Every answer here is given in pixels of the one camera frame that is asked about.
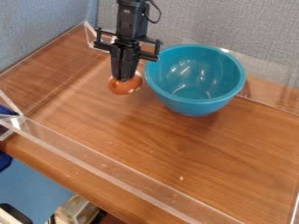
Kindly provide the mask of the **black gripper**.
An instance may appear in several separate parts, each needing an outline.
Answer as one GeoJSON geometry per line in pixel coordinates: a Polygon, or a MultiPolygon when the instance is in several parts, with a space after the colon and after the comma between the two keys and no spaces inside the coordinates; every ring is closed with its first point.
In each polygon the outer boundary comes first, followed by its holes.
{"type": "Polygon", "coordinates": [[[111,53],[112,77],[116,80],[128,81],[135,76],[139,60],[159,60],[161,41],[147,36],[145,28],[111,32],[99,27],[95,32],[93,47],[111,53]],[[104,34],[116,38],[113,43],[103,41],[104,34]],[[144,51],[141,43],[153,44],[153,52],[144,51]]]}

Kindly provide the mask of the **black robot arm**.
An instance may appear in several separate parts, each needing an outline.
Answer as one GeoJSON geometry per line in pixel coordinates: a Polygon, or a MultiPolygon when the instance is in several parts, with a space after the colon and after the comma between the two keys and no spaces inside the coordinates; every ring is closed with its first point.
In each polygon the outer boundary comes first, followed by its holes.
{"type": "Polygon", "coordinates": [[[116,32],[96,29],[93,47],[111,54],[112,77],[128,81],[135,77],[139,60],[159,60],[161,41],[147,37],[149,5],[160,11],[153,0],[116,0],[116,32]]]}

